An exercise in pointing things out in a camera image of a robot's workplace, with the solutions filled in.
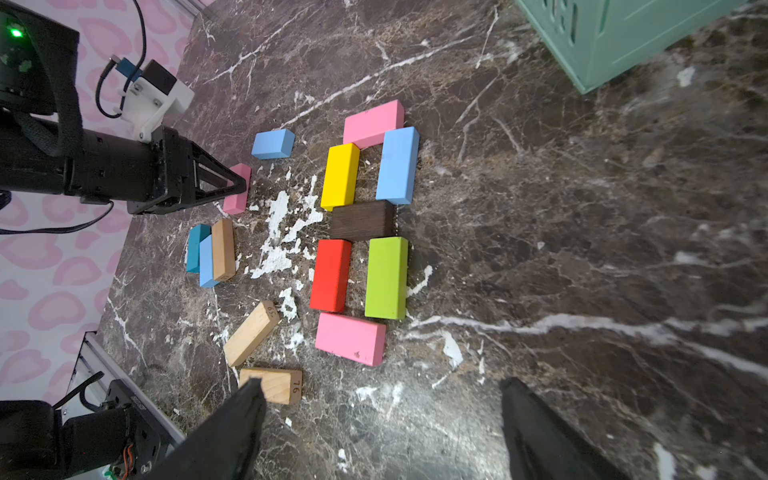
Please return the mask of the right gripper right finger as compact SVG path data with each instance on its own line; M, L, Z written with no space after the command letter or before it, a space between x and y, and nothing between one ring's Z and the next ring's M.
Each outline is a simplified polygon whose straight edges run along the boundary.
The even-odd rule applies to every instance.
M514 479L626 479L521 380L500 382L503 433Z

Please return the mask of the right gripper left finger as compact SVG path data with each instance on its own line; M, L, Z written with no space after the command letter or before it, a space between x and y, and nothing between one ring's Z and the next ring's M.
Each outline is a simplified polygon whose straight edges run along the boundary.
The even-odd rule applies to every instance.
M250 479L260 451L267 401L247 381L145 479Z

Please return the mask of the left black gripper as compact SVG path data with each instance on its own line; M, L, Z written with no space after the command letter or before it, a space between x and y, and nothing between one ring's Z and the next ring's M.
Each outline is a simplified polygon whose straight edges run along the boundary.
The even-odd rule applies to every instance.
M1 127L1 188L119 200L133 215L166 214L243 194L248 181L169 127L148 144L86 130L73 158L49 156L17 125Z

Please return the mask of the pink block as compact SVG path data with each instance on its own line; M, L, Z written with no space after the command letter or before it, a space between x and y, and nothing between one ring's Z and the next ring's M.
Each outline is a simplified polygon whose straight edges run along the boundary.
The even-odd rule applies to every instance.
M319 316L319 350L374 367L383 362L385 342L385 324L326 312Z
M398 100L354 114L345 119L343 143L360 150L380 145L385 134L404 125L405 110Z
M242 193L226 197L222 209L228 215L239 215L246 211L252 169L250 166L241 163L233 166L231 170L244 179L245 190Z

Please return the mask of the teal block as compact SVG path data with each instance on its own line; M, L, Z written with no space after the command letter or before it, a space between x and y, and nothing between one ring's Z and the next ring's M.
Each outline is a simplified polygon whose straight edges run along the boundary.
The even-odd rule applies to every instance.
M200 244L211 235L211 226L199 224L194 226L188 235L186 271L189 273L198 273L200 271Z

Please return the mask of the wooden block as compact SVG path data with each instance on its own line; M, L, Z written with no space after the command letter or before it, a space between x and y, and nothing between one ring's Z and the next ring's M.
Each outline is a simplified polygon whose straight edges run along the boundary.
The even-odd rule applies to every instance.
M212 228L213 279L227 281L236 273L233 223L219 220Z
M259 379L268 402L294 405L302 397L303 372L300 370L274 368L243 368L239 374L239 385Z

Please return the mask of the light blue block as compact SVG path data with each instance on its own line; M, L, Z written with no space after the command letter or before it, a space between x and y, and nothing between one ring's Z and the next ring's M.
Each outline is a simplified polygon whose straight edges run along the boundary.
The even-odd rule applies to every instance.
M414 127L385 134L376 199L410 205L413 199L420 135Z
M292 154L295 134L287 129L256 134L251 155L261 160L288 158Z
M218 284L213 267L213 242L209 235L199 245L199 285L202 288L213 288Z

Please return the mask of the wooden block diagonal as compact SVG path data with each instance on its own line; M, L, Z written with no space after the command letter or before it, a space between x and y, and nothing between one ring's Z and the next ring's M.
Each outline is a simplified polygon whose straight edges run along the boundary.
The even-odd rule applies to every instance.
M260 302L224 345L230 367L241 365L273 331L280 321L272 301Z

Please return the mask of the yellow block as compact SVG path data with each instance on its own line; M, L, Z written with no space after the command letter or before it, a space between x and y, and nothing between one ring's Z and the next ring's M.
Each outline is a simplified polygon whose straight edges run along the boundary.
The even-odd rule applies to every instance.
M359 157L360 150L353 143L329 149L321 197L324 210L331 212L354 202Z

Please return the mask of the dark brown block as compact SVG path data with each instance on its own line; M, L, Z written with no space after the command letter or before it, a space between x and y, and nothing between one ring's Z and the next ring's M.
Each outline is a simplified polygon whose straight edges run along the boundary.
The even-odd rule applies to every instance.
M395 207L386 200L335 207L330 221L330 238L350 242L393 237Z

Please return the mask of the red block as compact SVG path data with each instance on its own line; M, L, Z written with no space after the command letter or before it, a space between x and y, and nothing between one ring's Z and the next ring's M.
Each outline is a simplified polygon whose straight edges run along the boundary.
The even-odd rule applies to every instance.
M310 307L342 312L345 308L352 243L323 239L318 243Z

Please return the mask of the green block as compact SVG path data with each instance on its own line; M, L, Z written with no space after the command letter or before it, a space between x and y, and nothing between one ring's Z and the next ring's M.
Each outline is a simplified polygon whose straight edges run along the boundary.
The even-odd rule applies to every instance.
M369 242L365 315L404 320L408 240L403 237L371 239Z

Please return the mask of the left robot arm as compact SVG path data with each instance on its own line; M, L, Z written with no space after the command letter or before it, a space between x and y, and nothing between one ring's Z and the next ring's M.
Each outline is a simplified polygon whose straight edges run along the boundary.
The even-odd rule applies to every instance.
M166 214L241 194L246 180L170 127L148 143L86 130L75 87L79 34L1 4L1 189L124 201Z

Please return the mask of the green plastic file basket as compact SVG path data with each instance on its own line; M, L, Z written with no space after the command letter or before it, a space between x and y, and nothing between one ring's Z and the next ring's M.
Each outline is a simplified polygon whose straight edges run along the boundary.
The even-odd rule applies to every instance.
M741 0L523 0L517 3L582 94L743 4Z

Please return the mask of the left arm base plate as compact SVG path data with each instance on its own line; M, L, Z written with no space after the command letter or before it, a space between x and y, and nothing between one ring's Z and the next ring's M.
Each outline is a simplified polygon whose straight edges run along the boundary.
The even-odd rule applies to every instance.
M178 428L127 380L113 380L105 404L127 420L122 453L109 467L110 479L138 479L150 473L184 440Z

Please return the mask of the front aluminium rail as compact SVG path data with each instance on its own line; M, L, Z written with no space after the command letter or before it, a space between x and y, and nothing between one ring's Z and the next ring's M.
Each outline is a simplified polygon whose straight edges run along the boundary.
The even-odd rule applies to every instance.
M148 409L148 412L170 434L174 446L184 441L185 434L144 394L129 374L104 349L97 338L97 333L87 331L75 362L67 392L72 391L77 385L99 371L103 372L104 376L97 381L99 386L96 388L93 398L105 398L109 383L116 379L122 380Z

